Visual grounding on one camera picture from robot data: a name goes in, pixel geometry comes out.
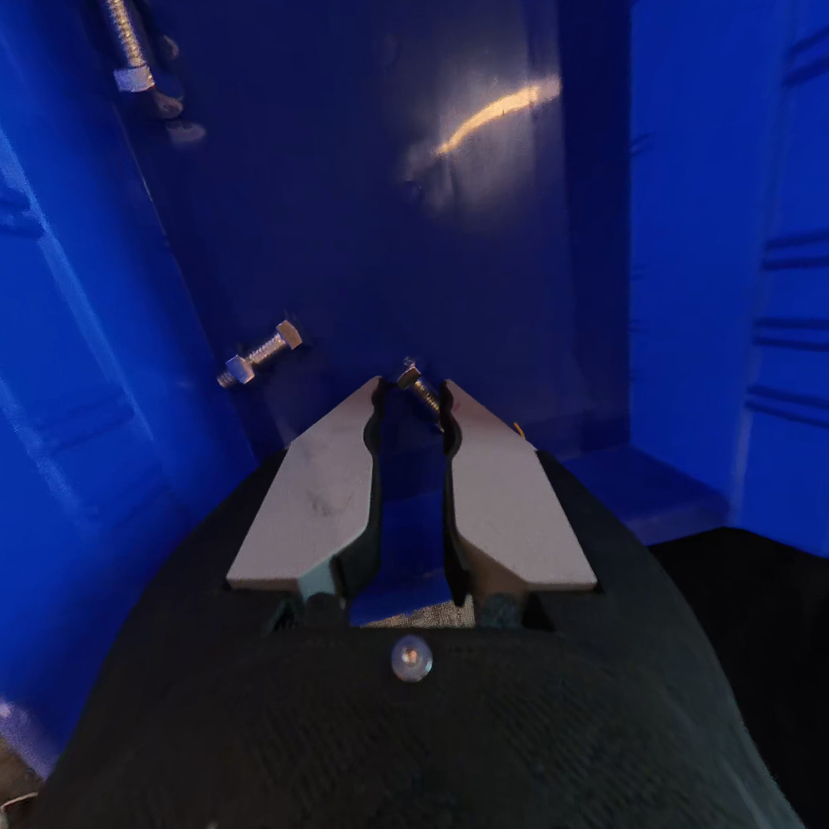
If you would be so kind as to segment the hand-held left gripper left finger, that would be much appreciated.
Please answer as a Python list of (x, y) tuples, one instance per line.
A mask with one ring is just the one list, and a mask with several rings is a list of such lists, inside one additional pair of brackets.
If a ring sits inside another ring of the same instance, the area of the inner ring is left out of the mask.
[(225, 576), (233, 589), (350, 602), (380, 569), (380, 422), (372, 377), (288, 447)]

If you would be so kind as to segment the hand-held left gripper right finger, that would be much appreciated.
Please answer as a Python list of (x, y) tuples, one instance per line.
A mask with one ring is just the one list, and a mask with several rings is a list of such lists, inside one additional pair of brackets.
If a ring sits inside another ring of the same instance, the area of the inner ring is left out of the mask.
[(443, 570), (452, 601), (598, 585), (535, 446), (452, 380), (442, 383)]

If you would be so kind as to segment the blue plastic bin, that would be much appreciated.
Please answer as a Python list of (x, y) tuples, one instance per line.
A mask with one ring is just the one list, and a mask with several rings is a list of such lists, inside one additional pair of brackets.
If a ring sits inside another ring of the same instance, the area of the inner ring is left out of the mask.
[[(380, 569), (450, 597), (414, 358), (645, 544), (827, 559), (827, 2), (2, 2), (2, 734), (42, 772), (123, 620), (372, 377)], [(248, 385), (225, 362), (289, 320)]]

